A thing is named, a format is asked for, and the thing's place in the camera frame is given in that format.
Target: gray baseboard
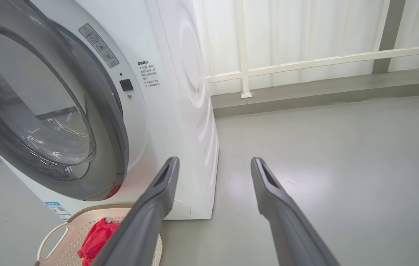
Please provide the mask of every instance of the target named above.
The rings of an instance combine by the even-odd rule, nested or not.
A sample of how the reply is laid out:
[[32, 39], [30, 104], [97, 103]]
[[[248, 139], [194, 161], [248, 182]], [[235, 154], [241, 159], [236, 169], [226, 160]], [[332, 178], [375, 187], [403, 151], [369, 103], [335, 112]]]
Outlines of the gray baseboard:
[[255, 89], [252, 98], [240, 92], [211, 96], [216, 118], [294, 108], [419, 96], [419, 69], [378, 75], [326, 79]]

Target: perforated plastic basket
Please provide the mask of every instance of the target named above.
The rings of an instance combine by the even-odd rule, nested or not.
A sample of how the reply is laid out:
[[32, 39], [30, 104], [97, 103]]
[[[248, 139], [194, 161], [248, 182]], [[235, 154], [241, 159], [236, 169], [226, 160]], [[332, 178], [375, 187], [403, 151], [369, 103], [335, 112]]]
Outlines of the perforated plastic basket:
[[[66, 223], [55, 227], [44, 238], [37, 252], [35, 266], [81, 266], [83, 259], [76, 253], [81, 248], [88, 231], [100, 219], [106, 217], [112, 222], [122, 222], [130, 211], [132, 204], [109, 204], [89, 207], [73, 215]], [[66, 228], [65, 233], [55, 245], [54, 249], [45, 258], [42, 256], [44, 247], [61, 228]], [[158, 235], [152, 266], [160, 264], [162, 256], [162, 239]]]

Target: white metal railing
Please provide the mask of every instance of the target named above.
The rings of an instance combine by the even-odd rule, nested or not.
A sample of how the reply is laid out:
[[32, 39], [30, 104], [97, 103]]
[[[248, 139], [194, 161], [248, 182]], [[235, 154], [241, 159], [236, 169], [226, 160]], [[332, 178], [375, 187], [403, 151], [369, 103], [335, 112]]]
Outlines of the white metal railing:
[[[243, 0], [235, 0], [235, 13], [236, 13], [236, 26], [237, 26], [237, 35], [238, 35], [238, 48], [240, 53], [240, 71], [218, 74], [213, 76], [208, 76], [207, 80], [209, 83], [218, 82], [218, 81], [228, 81], [231, 79], [242, 79], [243, 92], [241, 98], [250, 98], [252, 94], [248, 88], [248, 78], [253, 76], [273, 74], [284, 71], [292, 71], [297, 69], [306, 69], [312, 67], [328, 66], [335, 64], [344, 64], [350, 62], [360, 62], [373, 59], [383, 59], [383, 58], [392, 58], [392, 57], [401, 57], [401, 56], [410, 56], [410, 55], [419, 55], [419, 47], [412, 47], [413, 42], [416, 39], [419, 32], [419, 6], [415, 14], [415, 20], [409, 35], [409, 40], [407, 41], [406, 48], [400, 49], [391, 49], [379, 51], [380, 41], [383, 35], [383, 28], [385, 27], [385, 21], [387, 19], [388, 8], [390, 6], [390, 0], [384, 0], [382, 5], [382, 11], [380, 14], [380, 20], [378, 24], [375, 44], [373, 46], [372, 52], [363, 52], [361, 54], [346, 54], [346, 44], [349, 41], [349, 25], [352, 14], [352, 3], [355, 0], [348, 0], [347, 4], [347, 16], [346, 16], [346, 27], [344, 28], [343, 42], [340, 49], [340, 55], [328, 58], [313, 59], [313, 41], [314, 41], [314, 26], [316, 22], [316, 0], [311, 0], [311, 9], [310, 9], [310, 18], [309, 18], [309, 37], [308, 37], [308, 52], [307, 52], [307, 61], [292, 62], [288, 64], [277, 64], [277, 58], [279, 55], [279, 6], [280, 0], [275, 1], [275, 65], [248, 69], [247, 64], [247, 48], [246, 48], [246, 37], [245, 37], [245, 23], [244, 23], [244, 9], [243, 9]], [[203, 14], [203, 27], [205, 30], [204, 39], [206, 42], [209, 42], [207, 30], [206, 30], [206, 21]]]

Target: washing machine door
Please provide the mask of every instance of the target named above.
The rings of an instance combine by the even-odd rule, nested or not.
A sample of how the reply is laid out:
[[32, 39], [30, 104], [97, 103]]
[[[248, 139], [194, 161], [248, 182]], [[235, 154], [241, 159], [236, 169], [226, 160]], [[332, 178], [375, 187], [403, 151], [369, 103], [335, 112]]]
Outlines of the washing machine door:
[[103, 200], [123, 182], [128, 138], [117, 94], [74, 49], [31, 2], [0, 0], [0, 155], [60, 194]]

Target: front-loading washing machine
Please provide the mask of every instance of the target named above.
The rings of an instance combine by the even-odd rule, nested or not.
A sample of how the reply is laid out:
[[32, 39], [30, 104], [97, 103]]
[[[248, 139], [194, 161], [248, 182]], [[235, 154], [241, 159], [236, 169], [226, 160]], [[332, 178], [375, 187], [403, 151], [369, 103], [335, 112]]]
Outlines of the front-loading washing machine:
[[135, 202], [178, 156], [167, 219], [209, 219], [219, 141], [203, 65], [191, 0], [0, 0], [0, 157], [67, 220]]

